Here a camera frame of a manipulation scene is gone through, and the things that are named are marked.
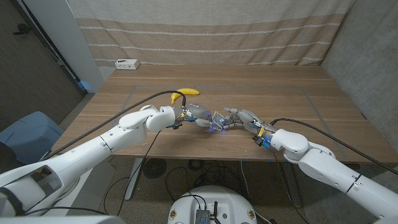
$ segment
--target power strip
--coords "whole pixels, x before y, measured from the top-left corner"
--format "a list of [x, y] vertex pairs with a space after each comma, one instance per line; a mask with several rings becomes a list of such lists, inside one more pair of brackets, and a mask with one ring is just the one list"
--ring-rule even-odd
[[117, 69], [135, 70], [139, 66], [137, 59], [118, 59], [115, 63]]

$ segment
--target yellow banana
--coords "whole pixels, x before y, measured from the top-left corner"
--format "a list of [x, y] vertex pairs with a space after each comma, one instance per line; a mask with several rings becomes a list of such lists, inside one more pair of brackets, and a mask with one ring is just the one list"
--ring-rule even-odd
[[[179, 92], [182, 92], [184, 95], [199, 95], [199, 91], [198, 90], [194, 90], [191, 88], [182, 88], [177, 90]], [[178, 93], [173, 93], [172, 94], [172, 104], [174, 104], [174, 100], [177, 99], [179, 96], [181, 96]]]

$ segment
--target black cable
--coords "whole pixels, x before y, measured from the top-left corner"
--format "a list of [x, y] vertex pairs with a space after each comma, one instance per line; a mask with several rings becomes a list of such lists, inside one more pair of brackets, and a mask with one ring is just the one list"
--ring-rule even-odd
[[[167, 193], [169, 193], [169, 196], [172, 198], [173, 202], [175, 202], [175, 200], [174, 200], [173, 195], [171, 194], [171, 192], [170, 192], [170, 190], [169, 190], [169, 186], [167, 185], [167, 178], [169, 177], [169, 175], [170, 175], [173, 171], [175, 171], [175, 170], [177, 170], [177, 169], [183, 169], [183, 170], [185, 170], [186, 177], [187, 177], [188, 189], [190, 189], [190, 186], [189, 186], [189, 183], [188, 183], [188, 170], [187, 170], [185, 167], [177, 167], [177, 168], [174, 168], [174, 169], [170, 170], [170, 172], [166, 175], [166, 178], [165, 178], [164, 182], [165, 182], [165, 185], [166, 185]], [[197, 199], [195, 196], [193, 196], [193, 198], [198, 202], [199, 210], [201, 210], [201, 208], [200, 208], [200, 203], [199, 203], [198, 199]]]
[[293, 200], [292, 200], [292, 197], [290, 196], [289, 191], [287, 190], [287, 186], [286, 186], [286, 184], [285, 184], [285, 182], [287, 182], [287, 181], [285, 180], [285, 175], [283, 174], [283, 169], [282, 169], [282, 167], [280, 166], [279, 161], [278, 161], [278, 158], [276, 158], [276, 155], [275, 155], [275, 153], [274, 153], [274, 151], [273, 151], [272, 149], [271, 149], [271, 152], [273, 153], [273, 155], [274, 155], [274, 157], [275, 157], [275, 161], [276, 161], [276, 164], [278, 165], [278, 169], [279, 169], [280, 178], [282, 179], [282, 183], [283, 183], [283, 185], [284, 185], [286, 194], [287, 194], [287, 196], [288, 196], [290, 202], [292, 203], [292, 205], [293, 205], [294, 209], [296, 210], [297, 214], [300, 215], [301, 219], [302, 219], [303, 221], [305, 221], [305, 223], [310, 224], [310, 223], [307, 221], [307, 219], [303, 217], [303, 215], [299, 212], [299, 210], [298, 210], [298, 209], [296, 208], [296, 206], [294, 205]]
[[372, 157], [366, 155], [365, 153], [363, 153], [363, 152], [361, 152], [361, 151], [355, 149], [354, 147], [348, 145], [347, 143], [344, 143], [344, 142], [340, 141], [339, 139], [337, 139], [337, 138], [333, 137], [332, 135], [330, 135], [330, 134], [328, 134], [328, 133], [322, 131], [321, 129], [318, 129], [318, 128], [312, 126], [311, 124], [307, 124], [307, 123], [304, 123], [304, 122], [302, 122], [302, 121], [297, 121], [297, 120], [289, 119], [289, 118], [278, 118], [278, 119], [273, 120], [273, 121], [270, 123], [270, 125], [275, 125], [276, 122], [278, 122], [278, 121], [290, 121], [290, 122], [295, 122], [295, 123], [298, 123], [298, 124], [302, 124], [302, 125], [304, 125], [304, 126], [307, 126], [307, 127], [309, 127], [309, 128], [312, 128], [312, 129], [318, 131], [319, 133], [325, 135], [326, 137], [328, 137], [328, 138], [330, 138], [330, 139], [332, 139], [332, 140], [334, 140], [334, 141], [340, 143], [341, 145], [347, 147], [348, 149], [351, 149], [351, 150], [354, 151], [355, 153], [358, 153], [359, 155], [361, 155], [361, 156], [363, 156], [363, 157], [369, 159], [370, 161], [374, 162], [375, 164], [377, 164], [377, 165], [379, 165], [379, 166], [385, 168], [386, 170], [391, 171], [393, 174], [398, 175], [398, 171], [396, 171], [396, 170], [394, 170], [394, 169], [391, 169], [390, 167], [384, 165], [383, 163], [381, 163], [381, 162], [379, 162], [379, 161], [373, 159]]
[[84, 211], [89, 211], [89, 212], [95, 212], [95, 213], [98, 213], [98, 214], [101, 214], [101, 215], [107, 215], [107, 214], [105, 214], [105, 213], [103, 213], [103, 212], [100, 212], [100, 211], [97, 211], [97, 210], [94, 210], [94, 209], [90, 209], [90, 208], [76, 208], [76, 207], [51, 207], [51, 208], [41, 208], [41, 209], [37, 209], [37, 210], [31, 211], [31, 212], [27, 212], [27, 213], [25, 213], [25, 214], [24, 214], [24, 216], [26, 216], [26, 215], [30, 215], [30, 214], [33, 214], [33, 213], [36, 213], [36, 212], [41, 212], [41, 211], [51, 210], [51, 209], [84, 210]]
[[[140, 164], [138, 165], [137, 169], [135, 169], [135, 171], [132, 173], [131, 177], [134, 177], [134, 175], [136, 174], [137, 170], [138, 170], [138, 169], [140, 168], [140, 166], [142, 165], [142, 162], [144, 162], [145, 158], [146, 158], [147, 155], [148, 155], [148, 152], [150, 151], [150, 149], [151, 149], [152, 146], [154, 145], [155, 140], [156, 140], [157, 136], [159, 135], [159, 133], [160, 133], [161, 131], [162, 131], [162, 130], [160, 130], [160, 131], [156, 134], [154, 140], [152, 141], [152, 144], [151, 144], [151, 145], [149, 146], [149, 148], [148, 148], [147, 153], [145, 153], [144, 158], [142, 158], [142, 161], [141, 161]], [[112, 186], [114, 186], [117, 182], [119, 182], [120, 180], [123, 180], [124, 178], [119, 179], [119, 180], [116, 181]], [[127, 189], [129, 188], [129, 185], [130, 185], [131, 180], [132, 180], [132, 178], [131, 178], [131, 179], [129, 180], [129, 182], [127, 183], [126, 190], [124, 191], [124, 194], [123, 194], [123, 197], [122, 197], [122, 203], [120, 204], [120, 207], [119, 207], [119, 210], [118, 210], [118, 214], [117, 214], [116, 216], [118, 216], [118, 215], [120, 214], [120, 211], [122, 210], [122, 206], [123, 206], [123, 203], [124, 203], [124, 196], [125, 196], [126, 193], [127, 193]], [[106, 196], [107, 196], [108, 192], [111, 190], [111, 187], [108, 189], [108, 191], [107, 191], [106, 194], [105, 194], [105, 198], [104, 198], [104, 209], [105, 209], [105, 200], [106, 200]]]
[[114, 115], [112, 118], [107, 119], [107, 120], [104, 121], [102, 124], [98, 125], [97, 127], [95, 127], [95, 128], [93, 128], [93, 129], [87, 131], [85, 134], [82, 134], [81, 136], [79, 136], [79, 137], [75, 138], [74, 140], [70, 141], [68, 144], [66, 144], [66, 145], [62, 146], [61, 148], [59, 148], [59, 149], [53, 151], [53, 152], [50, 153], [49, 155], [43, 157], [40, 161], [44, 161], [44, 160], [46, 160], [46, 159], [51, 158], [52, 156], [54, 156], [54, 155], [56, 155], [57, 153], [63, 151], [64, 149], [66, 149], [67, 147], [71, 146], [72, 144], [75, 144], [76, 142], [78, 142], [79, 140], [83, 139], [83, 138], [86, 137], [87, 135], [89, 135], [89, 134], [95, 132], [95, 131], [98, 130], [99, 128], [102, 128], [105, 124], [108, 124], [109, 122], [111, 122], [111, 121], [113, 121], [114, 119], [118, 118], [120, 115], [124, 114], [125, 112], [127, 112], [127, 111], [129, 111], [129, 110], [135, 108], [136, 106], [140, 105], [141, 103], [145, 103], [145, 102], [147, 102], [148, 100], [150, 100], [150, 99], [152, 99], [152, 98], [155, 98], [156, 96], [163, 95], [163, 94], [166, 94], [166, 93], [178, 93], [178, 94], [182, 95], [182, 97], [183, 97], [183, 99], [182, 99], [182, 106], [185, 106], [185, 103], [187, 102], [187, 99], [186, 99], [185, 95], [184, 95], [183, 93], [179, 92], [179, 91], [169, 90], [169, 91], [162, 91], [162, 92], [160, 92], [160, 93], [153, 94], [152, 96], [150, 96], [150, 97], [148, 97], [148, 98], [146, 98], [146, 99], [143, 99], [143, 100], [141, 100], [140, 102], [135, 103], [134, 105], [129, 106], [128, 108], [126, 108], [126, 109], [124, 109], [124, 110], [118, 112], [118, 113], [117, 113], [116, 115]]
[[[248, 194], [247, 194], [246, 191], [244, 190], [244, 184], [243, 184], [242, 179], [241, 179], [237, 174], [235, 174], [229, 167], [211, 166], [211, 167], [208, 168], [208, 169], [206, 169], [206, 168], [203, 168], [203, 169], [205, 170], [205, 173], [202, 174], [201, 177], [202, 177], [202, 176], [203, 176], [203, 177], [206, 177], [206, 175], [207, 175], [208, 172], [209, 172], [209, 173], [215, 173], [215, 174], [225, 172], [226, 174], [231, 174], [232, 177], [234, 177], [235, 180], [237, 180], [237, 182], [238, 182], [238, 185], [239, 185], [239, 188], [240, 188], [240, 194], [243, 195], [246, 199], [248, 199]], [[208, 179], [206, 179], [206, 180], [207, 180], [209, 183], [211, 183], [211, 184], [219, 184], [219, 183], [217, 183], [217, 181], [210, 181], [210, 180], [208, 180]]]
[[205, 210], [207, 209], [207, 203], [206, 203], [206, 200], [202, 197], [202, 196], [200, 196], [200, 195], [193, 195], [193, 194], [190, 194], [190, 195], [184, 195], [184, 196], [181, 196], [180, 198], [185, 198], [185, 197], [200, 197], [202, 200], [203, 200], [203, 202], [205, 203]]
[[108, 196], [109, 191], [110, 191], [110, 190], [112, 189], [112, 187], [113, 187], [115, 184], [117, 184], [119, 181], [124, 180], [124, 179], [128, 179], [128, 178], [130, 178], [130, 177], [123, 177], [123, 178], [120, 178], [120, 179], [117, 180], [115, 183], [113, 183], [113, 184], [110, 186], [110, 188], [106, 191], [105, 198], [104, 198], [104, 210], [105, 210], [105, 213], [109, 214], [109, 212], [106, 210], [106, 197]]

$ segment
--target striped curtain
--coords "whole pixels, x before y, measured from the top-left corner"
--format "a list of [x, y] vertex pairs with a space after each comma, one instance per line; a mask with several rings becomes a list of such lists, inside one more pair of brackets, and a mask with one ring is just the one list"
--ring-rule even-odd
[[98, 66], [318, 65], [353, 0], [68, 0]]

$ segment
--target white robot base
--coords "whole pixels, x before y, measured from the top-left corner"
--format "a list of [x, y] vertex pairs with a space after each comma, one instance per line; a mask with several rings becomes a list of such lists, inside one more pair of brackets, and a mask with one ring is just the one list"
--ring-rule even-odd
[[169, 213], [168, 224], [255, 224], [252, 205], [240, 194], [226, 187], [206, 185], [190, 191], [177, 199]]

